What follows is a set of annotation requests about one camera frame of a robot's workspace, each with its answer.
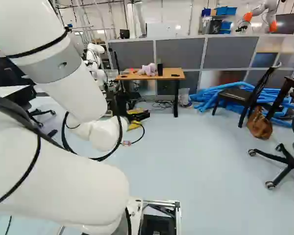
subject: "leather handbag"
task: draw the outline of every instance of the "leather handbag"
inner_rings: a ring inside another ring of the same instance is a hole
[[[257,106],[248,118],[247,127],[251,134],[259,139],[267,140],[272,134],[272,123],[262,114],[261,106]]]

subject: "black office chair base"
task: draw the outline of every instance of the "black office chair base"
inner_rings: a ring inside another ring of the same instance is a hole
[[[276,151],[282,152],[285,158],[282,158],[280,156],[276,156],[273,154],[265,153],[259,149],[250,149],[248,150],[248,154],[252,157],[256,156],[256,154],[262,155],[265,158],[269,158],[271,160],[275,160],[281,163],[287,164],[287,167],[284,168],[280,174],[278,174],[274,180],[272,181],[267,181],[265,183],[265,186],[269,190],[274,190],[276,189],[277,185],[283,180],[283,178],[292,170],[294,169],[294,158],[293,156],[286,150],[284,145],[281,143],[279,144],[276,148]]]
[[[38,115],[42,115],[42,114],[48,114],[50,113],[52,116],[56,115],[56,112],[54,110],[47,110],[47,111],[41,111],[40,109],[35,109],[32,112],[26,111],[29,118],[35,122],[40,128],[42,128],[44,126],[43,123],[37,121],[34,116],[38,116]]]

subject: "metal frame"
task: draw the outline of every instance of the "metal frame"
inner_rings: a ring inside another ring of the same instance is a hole
[[[155,210],[158,210],[172,218],[175,219],[175,231],[176,235],[181,235],[181,203],[179,201],[158,201],[158,200],[143,200],[144,207],[151,207]],[[170,211],[167,211],[167,208],[173,208],[173,214]]]
[[[208,44],[208,40],[209,38],[223,38],[223,37],[258,37],[258,41],[257,44],[255,46],[254,49],[254,53],[251,57],[251,60],[249,62],[249,66],[247,68],[217,68],[217,69],[204,69],[203,65],[205,62],[205,57],[206,57],[206,50],[207,50],[207,44]],[[294,35],[292,34],[239,34],[239,35],[224,35],[224,34],[217,34],[217,35],[213,35],[213,34],[204,34],[204,35],[196,35],[196,36],[179,36],[176,38],[172,38],[172,37],[161,37],[161,38],[139,38],[139,39],[122,39],[122,40],[109,40],[106,42],[106,44],[108,45],[109,43],[122,43],[122,42],[140,42],[140,41],[153,41],[153,60],[154,63],[157,62],[157,48],[156,48],[156,41],[160,41],[160,40],[175,40],[175,39],[192,39],[192,38],[204,38],[204,46],[203,46],[203,50],[202,50],[202,56],[201,56],[201,64],[200,64],[200,69],[183,69],[183,71],[188,72],[188,71],[198,71],[199,72],[199,76],[198,76],[198,84],[197,84],[197,91],[199,90],[199,85],[200,85],[200,81],[201,81],[201,76],[202,76],[202,72],[203,71],[246,71],[246,74],[244,76],[244,80],[246,80],[249,71],[266,71],[269,68],[252,68],[252,64],[254,62],[254,59],[256,57],[257,54],[257,47],[258,44],[261,40],[261,38],[276,38],[276,37],[282,37],[282,38],[288,38],[288,37],[292,37],[294,38]],[[280,58],[280,52],[278,52],[274,64],[276,64]],[[294,68],[293,67],[284,67],[284,68],[279,68],[279,70],[283,70],[283,71],[293,71],[293,75],[294,75]],[[155,87],[155,98],[158,98],[158,91],[157,91],[157,82],[156,82],[156,87]]]

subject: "wooden desk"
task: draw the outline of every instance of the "wooden desk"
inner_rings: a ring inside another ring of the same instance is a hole
[[[285,82],[277,96],[277,98],[275,99],[274,103],[272,104],[270,110],[267,113],[266,118],[268,120],[270,120],[275,111],[279,108],[280,104],[282,103],[284,97],[288,94],[288,92],[290,91],[291,87],[294,87],[294,77],[285,77]]]
[[[130,74],[118,75],[117,81],[131,81],[131,80],[185,80],[182,68],[163,68],[163,76],[148,76],[137,74],[139,69],[134,69]]]
[[[123,74],[117,76],[117,81],[132,81],[132,80],[174,80],[175,89],[174,89],[174,105],[173,105],[173,115],[176,118],[178,116],[177,112],[177,97],[178,89],[180,86],[180,80],[185,80],[185,75],[182,68],[163,68],[163,76],[147,76],[139,75],[137,71],[139,69],[134,69],[130,71],[129,74]]]

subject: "office chair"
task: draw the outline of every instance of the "office chair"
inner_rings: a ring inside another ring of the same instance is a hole
[[[30,118],[33,122],[35,122],[39,127],[43,127],[44,124],[41,123],[41,122],[39,122],[39,121],[37,121],[37,120],[34,118],[34,116],[38,116],[38,115],[42,115],[42,114],[48,114],[48,113],[51,113],[52,116],[56,115],[56,113],[55,113],[54,110],[41,111],[40,109],[35,109],[34,111],[31,111],[31,112],[29,112],[29,111],[26,110],[26,112],[27,112],[29,118]]]
[[[223,106],[224,108],[226,108],[226,105],[229,101],[239,103],[244,106],[244,109],[241,113],[239,125],[238,125],[238,127],[241,128],[248,109],[249,109],[248,116],[250,116],[253,109],[257,105],[257,99],[258,99],[262,89],[265,87],[266,83],[268,82],[268,79],[271,77],[273,72],[280,66],[281,66],[281,63],[279,63],[277,66],[270,67],[266,71],[266,73],[263,75],[263,77],[257,82],[257,85],[255,86],[255,88],[252,92],[242,90],[238,87],[224,89],[223,91],[219,92],[216,104],[215,104],[214,109],[212,111],[212,115],[213,116],[215,115],[220,100],[225,101],[224,106]]]
[[[294,132],[294,118],[293,118],[293,122],[292,122],[292,129],[293,129],[293,132]],[[269,153],[265,153],[259,149],[250,149],[248,151],[248,154],[250,156],[256,156],[256,154],[260,154],[262,155],[263,157],[265,158],[269,158],[269,159],[272,159],[272,160],[275,160],[275,161],[278,161],[278,162],[281,162],[281,163],[285,163],[287,164],[287,167],[284,168],[281,173],[275,177],[274,180],[272,181],[267,181],[266,182],[266,187],[267,189],[269,190],[273,190],[277,187],[277,185],[281,182],[281,180],[292,170],[294,169],[294,157],[286,150],[286,148],[284,147],[284,145],[281,143],[279,144],[275,150],[277,150],[278,152],[282,152],[283,155],[285,156],[285,158],[282,158],[280,156],[276,156],[276,155],[273,155],[273,154],[269,154]]]

